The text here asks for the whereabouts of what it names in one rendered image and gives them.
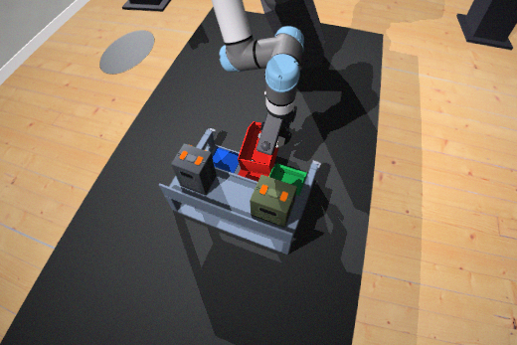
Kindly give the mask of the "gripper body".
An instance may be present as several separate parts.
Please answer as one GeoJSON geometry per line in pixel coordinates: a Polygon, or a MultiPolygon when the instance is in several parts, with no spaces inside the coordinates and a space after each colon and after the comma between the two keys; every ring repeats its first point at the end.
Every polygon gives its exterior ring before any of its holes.
{"type": "MultiPolygon", "coordinates": [[[[267,109],[267,108],[266,108],[267,109]]],[[[282,128],[281,128],[281,131],[280,131],[280,134],[279,136],[281,137],[285,137],[287,135],[287,130],[289,129],[289,126],[291,124],[291,119],[293,118],[292,122],[294,121],[295,119],[295,116],[296,116],[296,109],[297,109],[297,106],[294,107],[294,111],[292,110],[290,113],[288,114],[285,114],[285,115],[277,115],[277,114],[274,114],[272,112],[270,112],[268,109],[267,109],[267,112],[273,116],[273,117],[276,117],[276,118],[284,118],[284,122],[283,122],[283,125],[282,125],[282,128]],[[293,114],[295,113],[295,115],[293,116],[293,114]]],[[[288,130],[289,131],[289,130],[288,130]]]]}

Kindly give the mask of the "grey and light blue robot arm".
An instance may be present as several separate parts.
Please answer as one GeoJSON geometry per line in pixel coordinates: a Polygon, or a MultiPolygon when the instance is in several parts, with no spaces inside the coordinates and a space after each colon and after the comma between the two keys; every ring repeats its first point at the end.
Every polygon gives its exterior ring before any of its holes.
{"type": "MultiPolygon", "coordinates": [[[[265,69],[267,109],[285,115],[294,109],[304,36],[294,27],[282,27],[274,38],[254,40],[243,0],[212,0],[226,46],[220,51],[228,72],[265,69]],[[285,54],[285,55],[281,55],[285,54]]],[[[284,118],[269,113],[260,134],[257,151],[272,155],[284,118]]]]}

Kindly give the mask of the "grey metal shelf rack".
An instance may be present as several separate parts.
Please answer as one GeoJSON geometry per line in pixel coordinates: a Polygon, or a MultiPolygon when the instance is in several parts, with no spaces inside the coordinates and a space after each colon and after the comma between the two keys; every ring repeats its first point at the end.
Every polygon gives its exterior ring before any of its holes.
{"type": "Polygon", "coordinates": [[[207,145],[205,150],[212,152],[217,174],[207,195],[181,187],[175,176],[169,187],[159,184],[171,209],[225,232],[288,255],[293,235],[298,221],[301,220],[320,163],[312,162],[300,196],[295,196],[295,202],[284,228],[251,216],[250,199],[260,175],[263,174],[242,170],[238,161],[240,152],[216,145],[215,134],[216,129],[207,129],[197,145],[197,148],[203,150],[207,145]],[[183,204],[180,206],[178,202],[183,204]]]}

